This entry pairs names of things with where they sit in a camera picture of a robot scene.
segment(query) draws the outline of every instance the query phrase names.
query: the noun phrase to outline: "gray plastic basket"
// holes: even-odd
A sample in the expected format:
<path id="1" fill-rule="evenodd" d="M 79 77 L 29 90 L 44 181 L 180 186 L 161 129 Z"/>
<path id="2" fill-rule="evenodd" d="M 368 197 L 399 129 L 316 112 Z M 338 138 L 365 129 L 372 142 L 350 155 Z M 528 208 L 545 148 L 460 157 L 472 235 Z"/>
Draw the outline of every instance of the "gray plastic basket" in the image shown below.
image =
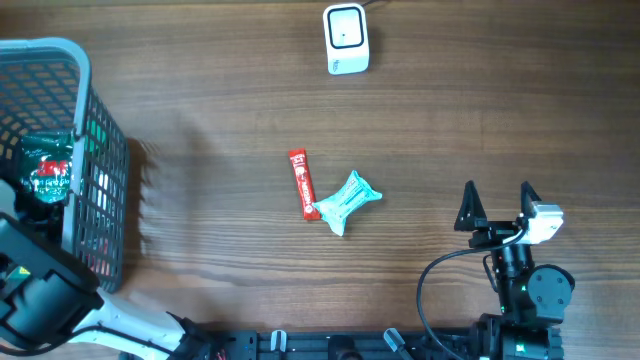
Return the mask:
<path id="1" fill-rule="evenodd" d="M 76 142 L 62 248 L 114 292 L 122 282 L 127 140 L 91 87 L 80 46 L 61 38 L 0 41 L 0 161 L 16 165 L 21 135 L 64 128 L 75 129 Z"/>

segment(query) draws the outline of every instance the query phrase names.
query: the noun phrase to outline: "wooden table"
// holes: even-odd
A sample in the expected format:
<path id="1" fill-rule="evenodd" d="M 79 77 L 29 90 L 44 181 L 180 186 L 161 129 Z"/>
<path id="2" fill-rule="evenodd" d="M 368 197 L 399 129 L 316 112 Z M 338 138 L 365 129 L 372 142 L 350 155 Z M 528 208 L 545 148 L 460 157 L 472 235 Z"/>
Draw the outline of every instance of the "wooden table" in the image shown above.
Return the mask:
<path id="1" fill-rule="evenodd" d="M 567 358 L 637 358 L 640 6 L 379 3 L 369 71 L 341 77 L 326 70 L 326 6 L 0 12 L 4 38 L 81 44 L 130 137 L 120 295 L 217 328 L 419 329 L 419 273 L 467 246 L 453 231 L 464 183 L 501 220 L 529 180 L 565 210 L 534 256 L 577 280 Z M 302 220 L 296 147 L 319 199 L 353 169 L 384 194 L 344 238 Z M 436 325 L 499 312 L 481 256 L 427 282 Z M 114 354 L 72 345 L 43 358 Z"/>

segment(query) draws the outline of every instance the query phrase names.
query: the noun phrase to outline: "red candy bar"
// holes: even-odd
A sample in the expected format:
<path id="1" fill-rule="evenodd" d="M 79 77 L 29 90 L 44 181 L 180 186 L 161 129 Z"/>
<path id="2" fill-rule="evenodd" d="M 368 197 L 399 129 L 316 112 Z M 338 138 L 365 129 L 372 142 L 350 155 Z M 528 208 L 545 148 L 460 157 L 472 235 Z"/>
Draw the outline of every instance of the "red candy bar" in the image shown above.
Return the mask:
<path id="1" fill-rule="evenodd" d="M 322 216 L 313 207 L 316 202 L 316 195 L 313 192 L 313 184 L 311 184 L 311 173 L 307 166 L 307 152 L 304 149 L 295 149 L 289 151 L 289 159 L 293 165 L 293 173 L 298 183 L 298 194 L 300 194 L 300 203 L 302 204 L 302 216 L 305 220 L 320 220 Z"/>

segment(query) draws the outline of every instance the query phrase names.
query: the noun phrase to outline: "candy wrapper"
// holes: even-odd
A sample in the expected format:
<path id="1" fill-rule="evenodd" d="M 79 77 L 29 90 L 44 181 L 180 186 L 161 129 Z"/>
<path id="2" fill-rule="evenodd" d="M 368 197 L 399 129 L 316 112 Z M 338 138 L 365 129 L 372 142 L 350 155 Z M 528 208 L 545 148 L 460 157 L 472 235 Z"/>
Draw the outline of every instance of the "candy wrapper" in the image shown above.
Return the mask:
<path id="1" fill-rule="evenodd" d="M 305 220 L 320 220 L 320 213 L 313 207 L 316 195 L 313 192 L 311 173 L 307 165 L 307 153 L 304 149 L 289 151 L 289 159 L 293 165 L 293 174 L 298 183 L 298 195 L 302 204 L 302 217 Z"/>
<path id="2" fill-rule="evenodd" d="M 43 202 L 63 200 L 71 184 L 74 143 L 71 130 L 28 133 L 20 141 L 22 184 Z"/>
<path id="3" fill-rule="evenodd" d="M 322 220 L 329 223 L 331 231 L 342 236 L 347 224 L 347 216 L 369 201 L 382 199 L 382 194 L 373 190 L 369 184 L 353 170 L 347 183 L 332 196 L 314 203 L 322 214 Z"/>

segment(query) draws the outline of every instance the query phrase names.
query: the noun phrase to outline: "cable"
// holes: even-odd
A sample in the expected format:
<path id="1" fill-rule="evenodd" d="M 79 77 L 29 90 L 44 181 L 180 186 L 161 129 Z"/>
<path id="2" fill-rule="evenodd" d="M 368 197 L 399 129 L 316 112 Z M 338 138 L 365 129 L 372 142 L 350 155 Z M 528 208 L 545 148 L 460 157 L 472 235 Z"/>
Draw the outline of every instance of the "cable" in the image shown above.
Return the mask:
<path id="1" fill-rule="evenodd" d="M 0 353 L 6 354 L 6 355 L 9 355 L 9 356 L 17 356 L 17 357 L 42 355 L 42 354 L 48 353 L 51 350 L 54 350 L 55 348 L 59 347 L 62 344 L 65 344 L 66 342 L 68 342 L 69 340 L 73 339 L 74 337 L 76 337 L 76 336 L 78 336 L 80 334 L 83 334 L 85 332 L 89 332 L 89 331 L 101 331 L 101 332 L 104 332 L 104 333 L 107 333 L 107 334 L 119 336 L 119 337 L 121 337 L 121 338 L 123 338 L 125 340 L 129 340 L 129 341 L 134 342 L 136 344 L 144 345 L 144 346 L 150 347 L 152 349 L 158 350 L 160 352 L 163 352 L 163 353 L 169 355 L 170 357 L 181 358 L 181 356 L 179 356 L 179 354 L 177 354 L 177 353 L 175 353 L 175 352 L 173 352 L 171 350 L 165 349 L 162 346 L 156 345 L 156 344 L 152 343 L 151 341 L 140 340 L 138 338 L 135 338 L 133 336 L 127 335 L 125 333 L 121 333 L 121 332 L 119 332 L 117 330 L 109 329 L 109 328 L 106 328 L 106 327 L 103 327 L 103 326 L 99 326 L 99 325 L 89 326 L 89 327 L 80 329 L 80 330 L 72 333 L 71 335 L 63 338 L 63 339 L 60 339 L 60 340 L 58 340 L 56 342 L 53 342 L 53 343 L 51 343 L 51 344 L 49 344 L 47 346 L 44 346 L 44 347 L 41 347 L 41 348 L 38 348 L 38 349 L 35 349 L 35 350 L 16 350 L 16 349 L 11 349 L 11 348 L 8 348 L 8 347 L 5 347 L 5 346 L 0 346 Z"/>
<path id="2" fill-rule="evenodd" d="M 439 263 L 441 263 L 441 262 L 443 262 L 445 260 L 452 259 L 454 257 L 458 257 L 458 256 L 462 256 L 462 255 L 475 254 L 475 253 L 479 253 L 479 252 L 483 252 L 483 251 L 499 250 L 499 249 L 502 249 L 504 247 L 513 245 L 513 244 L 517 243 L 518 241 L 520 241 L 520 239 L 522 239 L 524 234 L 526 234 L 527 230 L 528 230 L 528 223 L 525 222 L 523 227 L 518 232 L 518 234 L 514 235 L 507 242 L 504 242 L 504 243 L 502 243 L 500 245 L 487 246 L 487 247 L 477 248 L 477 249 L 459 250 L 459 251 L 454 251 L 454 252 L 449 253 L 447 255 L 441 256 L 441 257 L 435 259 L 434 261 L 432 261 L 431 264 L 429 264 L 424 269 L 424 271 L 422 272 L 422 275 L 420 275 L 420 280 L 418 281 L 418 291 L 417 291 L 417 294 L 416 294 L 416 302 L 417 302 L 417 305 L 418 305 L 418 314 L 420 315 L 420 320 L 422 320 L 422 324 L 424 325 L 424 329 L 427 332 L 427 334 L 429 336 L 431 336 L 431 338 L 436 342 L 436 344 L 440 345 L 440 347 L 442 349 L 444 349 L 446 352 L 448 352 L 449 355 L 454 357 L 456 360 L 466 360 L 466 359 L 464 359 L 460 355 L 456 354 L 453 350 L 451 350 L 448 347 L 446 347 L 440 341 L 440 339 L 438 339 L 436 334 L 433 332 L 433 329 L 431 329 L 431 326 L 429 326 L 429 323 L 427 322 L 427 318 L 424 315 L 424 310 L 422 309 L 422 284 L 424 283 L 424 279 L 427 277 L 427 274 L 429 273 L 429 271 L 431 271 L 431 269 L 433 269 L 436 265 L 438 265 Z"/>
<path id="3" fill-rule="evenodd" d="M 487 265 L 487 258 L 489 256 L 491 256 L 491 254 L 485 255 L 482 258 L 482 266 L 484 266 L 484 272 L 487 273 L 487 277 L 489 278 L 489 282 L 491 283 L 491 288 L 493 289 L 493 291 L 498 292 L 498 288 L 496 287 L 496 282 L 493 281 L 493 276 L 491 276 L 491 270 L 489 270 L 489 265 Z"/>
<path id="4" fill-rule="evenodd" d="M 374 2 L 378 2 L 378 1 L 380 1 L 380 0 L 369 0 L 369 1 L 365 2 L 365 3 L 363 3 L 361 6 L 362 6 L 362 7 L 365 7 L 365 6 L 367 6 L 367 5 L 371 5 L 371 4 L 373 4 Z"/>

